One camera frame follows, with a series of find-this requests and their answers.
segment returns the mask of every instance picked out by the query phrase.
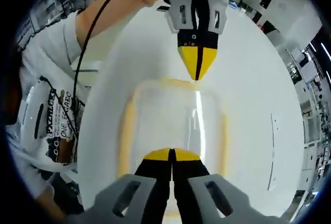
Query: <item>person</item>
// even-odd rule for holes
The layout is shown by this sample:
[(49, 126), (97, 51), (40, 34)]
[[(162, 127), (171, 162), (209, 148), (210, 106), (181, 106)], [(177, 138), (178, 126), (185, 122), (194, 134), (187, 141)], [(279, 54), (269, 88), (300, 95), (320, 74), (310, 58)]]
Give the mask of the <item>person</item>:
[[(157, 0), (111, 0), (98, 19), (92, 37), (155, 1)], [(54, 74), (62, 73), (73, 78), (70, 65), (79, 57), (90, 26), (104, 2), (105, 0), (95, 0), (86, 9), (73, 12), (66, 19), (44, 28), (30, 38), (22, 51), (13, 46), (8, 59), (2, 112), (13, 160), (31, 195), (58, 221), (63, 220), (66, 214), (54, 202), (52, 186), (41, 177), (39, 168), (32, 165), (32, 159), (19, 156), (24, 150), (21, 144), (22, 123), (18, 118), (19, 111), (22, 102), (37, 84), (39, 76), (56, 78)], [(56, 69), (45, 69), (52, 64), (56, 65)]]

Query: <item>white t-shirt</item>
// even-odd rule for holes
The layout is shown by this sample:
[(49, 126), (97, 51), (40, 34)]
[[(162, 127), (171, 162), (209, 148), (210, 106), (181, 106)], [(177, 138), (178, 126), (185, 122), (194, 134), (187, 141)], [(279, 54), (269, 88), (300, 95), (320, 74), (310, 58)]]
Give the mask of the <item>white t-shirt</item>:
[[(70, 65), (81, 52), (76, 36), (76, 16), (77, 12), (71, 13), (66, 19), (46, 27), (30, 39), (22, 53), (23, 66), (20, 70), (23, 100), (26, 100), (31, 88), (38, 82), (38, 75), (48, 76), (47, 73), (52, 73), (44, 71), (50, 61), (66, 74), (73, 76)], [(38, 169), (33, 167), (29, 160), (18, 156), (16, 150), (22, 149), (20, 127), (21, 124), (17, 121), (6, 126), (6, 133), (8, 141), (16, 148), (11, 150), (18, 172), (32, 196), (37, 198), (48, 187), (48, 182), (43, 180)]]

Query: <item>clear plastic lid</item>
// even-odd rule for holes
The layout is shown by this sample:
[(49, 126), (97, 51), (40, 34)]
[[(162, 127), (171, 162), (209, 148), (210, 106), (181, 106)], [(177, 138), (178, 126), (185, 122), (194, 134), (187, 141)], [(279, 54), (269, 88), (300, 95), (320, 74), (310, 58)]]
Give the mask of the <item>clear plastic lid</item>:
[(126, 105), (119, 174), (134, 174), (145, 155), (167, 147), (190, 150), (220, 173), (221, 137), (216, 95), (185, 81), (144, 82)]

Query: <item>white table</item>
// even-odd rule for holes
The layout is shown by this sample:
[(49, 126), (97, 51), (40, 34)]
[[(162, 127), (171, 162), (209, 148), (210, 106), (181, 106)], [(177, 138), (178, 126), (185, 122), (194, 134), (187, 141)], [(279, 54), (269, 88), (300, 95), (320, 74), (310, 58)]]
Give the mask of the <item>white table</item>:
[[(292, 202), (303, 160), (297, 94), (267, 37), (239, 11), (228, 8), (227, 16), (218, 56), (201, 82), (218, 94), (228, 116), (225, 177), (249, 196), (255, 209), (280, 216)], [(119, 119), (135, 86), (163, 77), (190, 81), (176, 37), (163, 12), (145, 8), (126, 26), (103, 63), (79, 136), (78, 176), (85, 209), (116, 179)]]

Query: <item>black cable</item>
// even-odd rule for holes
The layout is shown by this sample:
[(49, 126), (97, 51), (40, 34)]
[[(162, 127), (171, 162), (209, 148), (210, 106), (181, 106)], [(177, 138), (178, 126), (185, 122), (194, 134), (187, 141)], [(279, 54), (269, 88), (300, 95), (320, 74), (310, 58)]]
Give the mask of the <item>black cable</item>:
[(73, 134), (74, 134), (75, 139), (78, 140), (78, 133), (76, 133), (76, 130), (75, 130), (75, 128), (73, 127), (73, 124), (72, 124), (73, 121), (70, 120), (69, 115), (68, 115), (68, 111), (64, 108), (64, 106), (63, 106), (63, 104), (62, 104), (62, 101), (60, 100), (58, 94), (56, 93), (56, 89), (52, 86), (51, 82), (50, 82), (47, 78), (41, 76), (39, 79), (40, 79), (41, 81), (47, 82), (48, 85), (51, 87), (51, 89), (54, 90), (54, 92), (55, 92), (55, 96), (56, 96), (56, 98), (57, 98), (57, 101), (58, 101), (58, 103), (61, 105), (61, 107), (62, 107), (62, 109), (63, 109), (63, 111), (64, 111), (64, 113), (65, 113), (65, 115), (66, 115), (66, 117), (67, 117), (67, 119), (68, 119), (68, 124), (69, 124), (69, 126), (70, 126), (70, 129), (72, 129), (72, 132), (73, 132)]
[(82, 51), (81, 51), (81, 55), (79, 56), (79, 60), (78, 60), (78, 64), (77, 64), (77, 69), (76, 69), (76, 72), (75, 72), (75, 75), (74, 75), (74, 84), (73, 84), (73, 94), (72, 94), (72, 106), (71, 106), (71, 109), (72, 109), (72, 112), (74, 113), (75, 115), (75, 118), (74, 118), (74, 124), (75, 124), (75, 127), (77, 129), (77, 118), (76, 118), (76, 88), (77, 88), (77, 81), (78, 81), (78, 73), (79, 73), (79, 69), (81, 67), (81, 64), (82, 64), (82, 60), (83, 60), (83, 56), (84, 56), (84, 53), (86, 51), (86, 48), (87, 48), (87, 44), (88, 44), (88, 41), (91, 37), (91, 34), (92, 34), (92, 31), (100, 17), (100, 15), (102, 14), (103, 10), (105, 9), (105, 7), (107, 6), (107, 4), (110, 2), (110, 0), (105, 0), (104, 3), (102, 4), (101, 8), (99, 9), (97, 15), (95, 16), (92, 24), (91, 24), (91, 27), (89, 28), (88, 30), (88, 33), (87, 33), (87, 36), (86, 36), (86, 39), (85, 39), (85, 42), (84, 42), (84, 45), (82, 47)]

